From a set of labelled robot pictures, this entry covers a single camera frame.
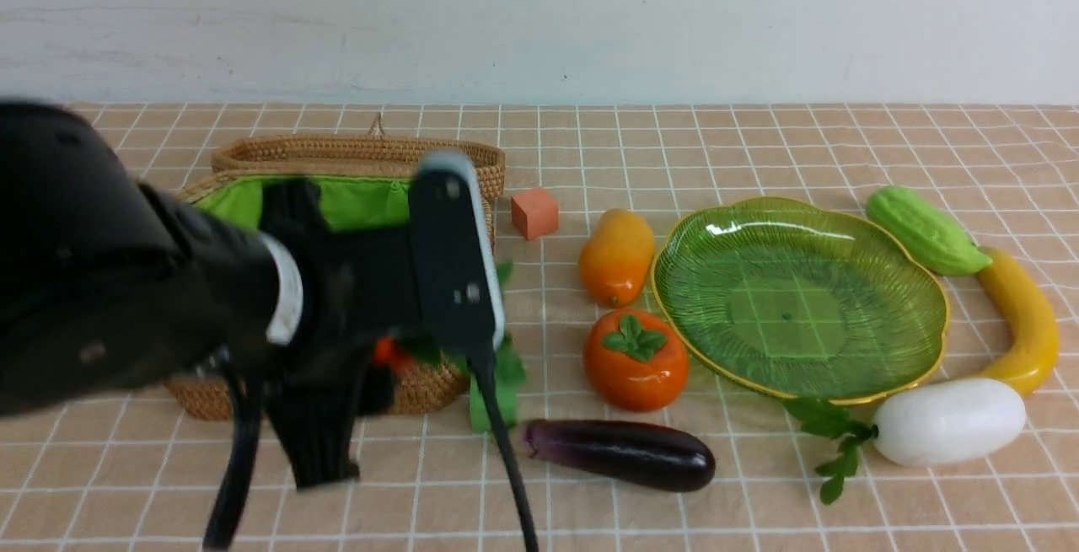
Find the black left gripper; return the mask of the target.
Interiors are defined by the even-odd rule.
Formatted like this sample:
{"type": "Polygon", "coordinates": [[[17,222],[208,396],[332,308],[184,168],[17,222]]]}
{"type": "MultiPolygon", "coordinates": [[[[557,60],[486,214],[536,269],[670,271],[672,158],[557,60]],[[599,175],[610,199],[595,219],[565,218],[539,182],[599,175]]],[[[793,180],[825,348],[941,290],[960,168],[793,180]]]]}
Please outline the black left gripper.
{"type": "Polygon", "coordinates": [[[397,359],[378,341],[421,325],[410,225],[332,229],[312,180],[262,188],[259,230],[299,266],[303,307],[284,357],[286,382],[267,386],[267,417],[297,489],[358,480],[356,420],[388,413],[397,359]]]}

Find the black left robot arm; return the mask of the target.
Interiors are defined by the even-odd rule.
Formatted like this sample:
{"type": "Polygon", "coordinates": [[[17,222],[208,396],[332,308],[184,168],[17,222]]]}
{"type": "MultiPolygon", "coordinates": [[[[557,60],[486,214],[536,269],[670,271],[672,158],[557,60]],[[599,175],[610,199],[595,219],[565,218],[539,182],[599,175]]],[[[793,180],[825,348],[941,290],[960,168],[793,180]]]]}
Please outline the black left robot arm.
{"type": "Polygon", "coordinates": [[[269,417],[300,488],[353,480],[358,416],[392,405],[375,340],[415,330],[405,222],[332,229],[305,179],[249,230],[132,179],[81,115],[3,101],[3,417],[140,389],[211,357],[233,397],[226,482],[269,417]]]}

